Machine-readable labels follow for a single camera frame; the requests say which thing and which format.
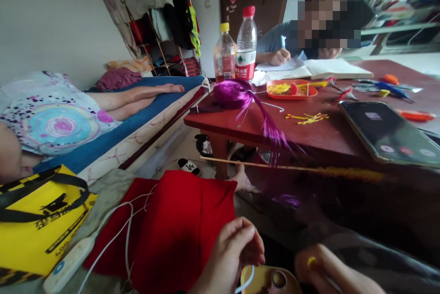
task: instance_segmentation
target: purple wig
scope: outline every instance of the purple wig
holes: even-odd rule
[[[252,91],[252,86],[249,82],[241,79],[226,80],[215,85],[213,96],[217,104],[225,109],[241,109],[237,119],[243,114],[245,110],[252,103],[252,99],[260,108],[263,114],[263,133],[274,147],[281,147],[284,145],[288,150],[291,150],[286,141],[286,137],[281,130],[275,125],[274,120],[270,114],[265,110],[263,104]]]

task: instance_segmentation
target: water bottle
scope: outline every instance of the water bottle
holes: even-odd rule
[[[235,77],[247,81],[253,79],[257,54],[257,27],[253,16],[255,6],[243,9],[243,23],[238,32]]]
[[[215,81],[223,82],[235,77],[237,45],[229,35],[229,23],[220,24],[221,35],[214,49]]]

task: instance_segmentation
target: hand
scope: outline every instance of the hand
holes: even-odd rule
[[[255,226],[239,217],[220,231],[202,275],[189,294],[232,294],[242,268],[264,264],[263,240]]]
[[[309,258],[316,263],[308,266]],[[295,270],[298,281],[311,283],[319,294],[338,294],[338,291],[323,277],[333,279],[344,294],[385,294],[385,291],[372,279],[345,265],[327,247],[316,244],[300,251],[295,257]]]
[[[318,49],[318,59],[335,59],[342,49]]]
[[[273,66],[281,66],[284,65],[288,60],[290,60],[290,52],[284,48],[281,48],[276,52],[271,52],[267,62]]]

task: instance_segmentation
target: white power strip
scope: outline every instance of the white power strip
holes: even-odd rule
[[[92,251],[95,238],[92,235],[80,240],[66,257],[56,265],[55,269],[43,283],[43,290],[46,294],[57,294],[64,288]]]

